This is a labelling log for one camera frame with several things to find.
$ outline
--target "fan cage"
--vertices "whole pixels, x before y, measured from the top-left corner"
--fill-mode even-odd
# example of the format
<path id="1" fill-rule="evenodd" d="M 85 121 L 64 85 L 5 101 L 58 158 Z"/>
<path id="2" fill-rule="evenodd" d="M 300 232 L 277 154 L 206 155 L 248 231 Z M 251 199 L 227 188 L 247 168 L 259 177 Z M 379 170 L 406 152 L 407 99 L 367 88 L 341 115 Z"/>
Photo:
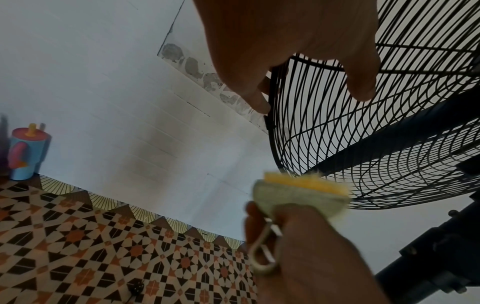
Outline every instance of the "fan cage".
<path id="1" fill-rule="evenodd" d="M 266 125 L 278 168 L 305 174 L 373 132 L 477 86 L 479 7 L 478 1 L 380 2 L 381 70 L 377 94 L 367 103 L 352 99 L 337 61 L 297 54 L 275 68 Z M 473 192 L 480 177 L 466 177 L 455 165 L 479 154 L 479 132 L 480 120 L 473 119 L 325 178 L 351 185 L 353 209 L 396 208 Z"/>

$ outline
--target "peeling paint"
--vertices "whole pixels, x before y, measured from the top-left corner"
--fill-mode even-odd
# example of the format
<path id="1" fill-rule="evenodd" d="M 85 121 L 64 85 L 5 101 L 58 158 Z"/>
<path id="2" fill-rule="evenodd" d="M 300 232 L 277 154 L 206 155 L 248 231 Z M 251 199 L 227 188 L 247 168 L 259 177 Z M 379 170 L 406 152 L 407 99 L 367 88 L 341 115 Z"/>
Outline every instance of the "peeling paint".
<path id="1" fill-rule="evenodd" d="M 239 99 L 239 96 L 234 95 L 232 97 L 229 97 L 225 94 L 220 94 L 220 99 L 226 104 L 233 105 L 235 102 L 237 102 L 237 100 Z"/>
<path id="2" fill-rule="evenodd" d="M 203 77 L 203 88 L 207 92 L 216 91 L 220 89 L 223 84 L 217 73 L 206 73 Z"/>
<path id="3" fill-rule="evenodd" d="M 192 57 L 188 57 L 185 62 L 185 72 L 197 79 L 200 79 L 204 76 L 203 73 L 199 72 L 199 62 Z"/>
<path id="4" fill-rule="evenodd" d="M 168 44 L 164 45 L 163 49 L 161 51 L 161 55 L 165 59 L 169 59 L 169 60 L 171 60 L 175 63 L 177 61 L 183 62 L 183 60 L 184 60 L 184 53 L 183 53 L 182 49 L 179 46 L 177 46 L 173 43 L 168 43 Z"/>

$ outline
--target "pink handle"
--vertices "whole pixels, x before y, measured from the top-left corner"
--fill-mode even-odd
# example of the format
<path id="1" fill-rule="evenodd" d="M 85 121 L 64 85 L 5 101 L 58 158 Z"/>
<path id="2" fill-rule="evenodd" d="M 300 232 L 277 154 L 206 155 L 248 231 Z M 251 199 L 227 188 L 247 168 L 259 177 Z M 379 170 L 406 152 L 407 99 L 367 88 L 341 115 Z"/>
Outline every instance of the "pink handle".
<path id="1" fill-rule="evenodd" d="M 8 166 L 10 169 L 18 169 L 26 166 L 25 162 L 22 161 L 22 155 L 28 147 L 25 142 L 20 141 L 10 149 L 8 153 Z"/>

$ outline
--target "red lid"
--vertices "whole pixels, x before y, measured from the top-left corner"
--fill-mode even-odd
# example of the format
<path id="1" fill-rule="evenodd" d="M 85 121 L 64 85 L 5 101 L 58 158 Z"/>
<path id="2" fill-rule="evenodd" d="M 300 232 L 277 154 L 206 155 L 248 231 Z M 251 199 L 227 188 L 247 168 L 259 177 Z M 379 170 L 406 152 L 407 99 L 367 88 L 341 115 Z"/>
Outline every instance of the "red lid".
<path id="1" fill-rule="evenodd" d="M 36 129 L 34 136 L 27 136 L 28 128 L 18 128 L 12 131 L 11 135 L 21 140 L 41 141 L 46 140 L 49 135 L 42 130 Z"/>

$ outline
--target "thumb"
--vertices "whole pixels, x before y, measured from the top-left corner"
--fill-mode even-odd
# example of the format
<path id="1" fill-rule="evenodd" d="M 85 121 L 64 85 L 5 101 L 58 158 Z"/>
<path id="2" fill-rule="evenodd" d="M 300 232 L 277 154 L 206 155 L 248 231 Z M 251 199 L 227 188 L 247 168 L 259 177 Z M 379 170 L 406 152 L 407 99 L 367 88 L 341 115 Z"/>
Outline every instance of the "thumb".
<path id="1" fill-rule="evenodd" d="M 355 53 L 339 60 L 346 73 L 346 86 L 353 98 L 369 101 L 375 96 L 380 57 L 372 36 Z"/>

